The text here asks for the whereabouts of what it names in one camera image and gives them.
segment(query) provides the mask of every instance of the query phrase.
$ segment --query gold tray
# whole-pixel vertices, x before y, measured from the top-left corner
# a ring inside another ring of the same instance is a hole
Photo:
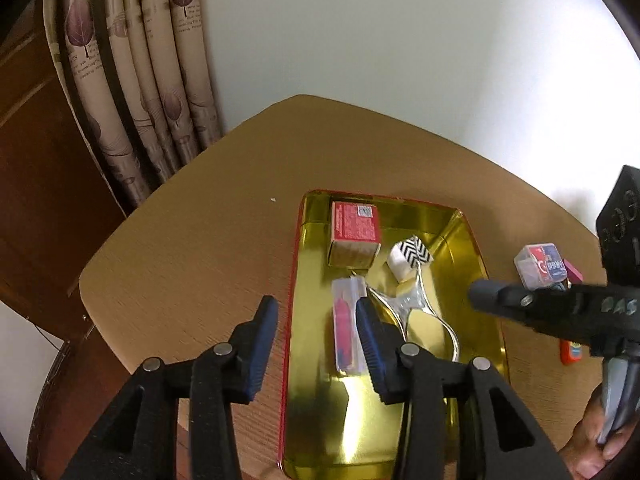
[[[330,206],[335,200],[372,203],[378,208],[382,248],[367,273],[369,285],[395,294],[398,282],[385,264],[386,257],[396,242],[416,234],[434,256],[431,265],[424,267],[424,284],[431,305],[460,338],[460,361],[485,356],[508,378],[504,343],[497,321],[472,310],[466,298],[468,286],[487,275],[461,211],[329,191],[310,191],[304,196],[289,297],[280,466],[294,480],[389,478],[402,405],[382,404],[368,374],[343,377],[335,369],[331,283],[350,275],[347,269],[327,265]],[[408,339],[439,357],[451,356],[451,343],[442,326],[423,312],[412,312]],[[451,447],[457,420],[452,403],[448,406]]]

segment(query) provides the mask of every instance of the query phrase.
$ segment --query small cardboard box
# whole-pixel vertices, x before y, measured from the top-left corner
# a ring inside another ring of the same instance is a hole
[[[331,206],[329,265],[369,269],[379,250],[380,221],[376,206],[334,202]]]

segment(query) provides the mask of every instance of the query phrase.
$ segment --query beige curtain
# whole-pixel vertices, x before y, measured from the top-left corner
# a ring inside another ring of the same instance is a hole
[[[78,127],[125,210],[221,137],[200,0],[43,0],[43,14]]]

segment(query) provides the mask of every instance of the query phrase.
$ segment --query table top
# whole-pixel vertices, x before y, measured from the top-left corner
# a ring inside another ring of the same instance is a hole
[[[86,309],[130,372],[148,356],[194,358],[250,319],[263,294],[280,301],[262,391],[250,406],[234,407],[242,471],[255,478],[280,474],[284,320],[298,207],[311,189],[457,207],[495,279],[517,282],[520,249],[553,242],[586,282],[605,281],[597,238],[482,156],[363,108],[312,96],[274,104],[153,193],[80,278]],[[563,445],[600,382],[600,362],[564,367],[556,339],[511,322],[502,328],[511,384]]]

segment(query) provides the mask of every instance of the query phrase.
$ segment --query reddish brown floor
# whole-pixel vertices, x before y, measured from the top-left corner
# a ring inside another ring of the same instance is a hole
[[[44,407],[46,428],[36,468],[42,480],[60,478],[95,421],[129,378],[97,330],[68,359],[60,386]],[[190,480],[187,433],[178,429],[177,479]]]

